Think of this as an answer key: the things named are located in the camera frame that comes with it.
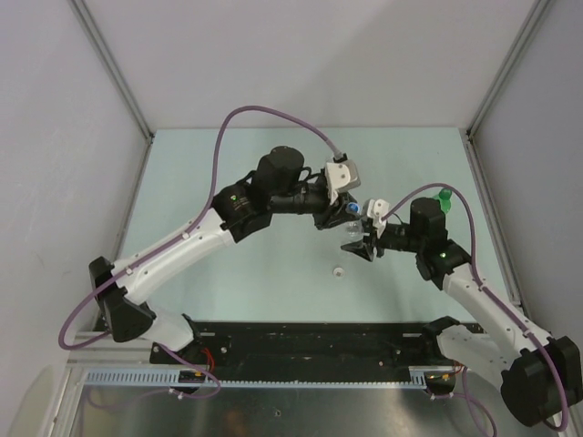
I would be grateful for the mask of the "clear plastic bottle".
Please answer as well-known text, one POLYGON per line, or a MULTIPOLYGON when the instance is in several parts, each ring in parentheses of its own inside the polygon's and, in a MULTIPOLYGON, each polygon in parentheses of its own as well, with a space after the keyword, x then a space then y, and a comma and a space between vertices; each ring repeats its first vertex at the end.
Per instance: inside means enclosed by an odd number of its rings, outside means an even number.
POLYGON ((347 212, 350 217, 350 220, 343 224, 342 232, 341 232, 341 245, 347 244, 350 242, 361 241, 364 239, 364 224, 367 220, 367 217, 363 215, 363 207, 362 214, 360 216, 355 216, 347 212))

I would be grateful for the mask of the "green plastic bottle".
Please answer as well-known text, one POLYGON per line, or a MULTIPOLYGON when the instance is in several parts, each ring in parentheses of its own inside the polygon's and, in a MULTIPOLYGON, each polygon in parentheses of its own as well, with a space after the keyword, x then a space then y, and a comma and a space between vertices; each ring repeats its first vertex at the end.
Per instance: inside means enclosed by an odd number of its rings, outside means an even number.
POLYGON ((438 201, 440 209, 446 215, 452 208, 452 196, 453 192, 449 188, 441 188, 440 191, 433 196, 433 199, 438 201))

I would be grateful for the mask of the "green bottle cap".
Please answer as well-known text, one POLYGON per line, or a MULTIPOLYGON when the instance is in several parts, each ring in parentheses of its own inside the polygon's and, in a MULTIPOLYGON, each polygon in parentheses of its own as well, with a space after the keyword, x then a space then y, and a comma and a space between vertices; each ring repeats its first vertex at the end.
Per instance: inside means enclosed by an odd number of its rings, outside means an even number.
POLYGON ((449 202, 451 200, 452 195, 453 192, 451 189, 442 188, 435 198, 438 199, 440 202, 449 202))

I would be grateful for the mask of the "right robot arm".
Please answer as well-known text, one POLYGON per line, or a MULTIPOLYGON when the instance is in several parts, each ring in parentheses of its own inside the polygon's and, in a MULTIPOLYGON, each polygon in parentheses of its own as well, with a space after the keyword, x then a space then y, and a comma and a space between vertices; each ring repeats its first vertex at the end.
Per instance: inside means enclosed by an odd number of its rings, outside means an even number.
POLYGON ((556 339, 508 299, 500 298, 480 274, 475 257, 449 238, 445 213, 435 198, 417 198, 410 219, 390 224, 382 217, 383 200, 370 200, 359 239, 342 249, 367 261, 385 251, 410 252, 421 277, 458 302, 484 330, 471 332, 460 321, 443 317, 424 328, 422 358, 431 365, 458 361, 501 394, 505 406, 523 425, 532 427, 582 400, 578 346, 567 336, 556 339))

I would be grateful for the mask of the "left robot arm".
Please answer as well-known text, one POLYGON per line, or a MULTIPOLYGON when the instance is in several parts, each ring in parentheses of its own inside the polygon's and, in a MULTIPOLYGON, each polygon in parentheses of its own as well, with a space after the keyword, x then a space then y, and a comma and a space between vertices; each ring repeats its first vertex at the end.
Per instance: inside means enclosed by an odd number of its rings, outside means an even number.
POLYGON ((166 346, 179 362, 194 362, 201 342, 193 321, 155 309, 148 298, 212 252, 266 229, 275 214, 310 215, 318 230, 353 220, 358 208, 350 191, 359 184, 357 167, 347 157, 334 158, 312 173, 301 152, 276 147, 244 178, 216 194, 201 218, 129 258, 94 259, 89 274, 113 340, 150 340, 166 346))

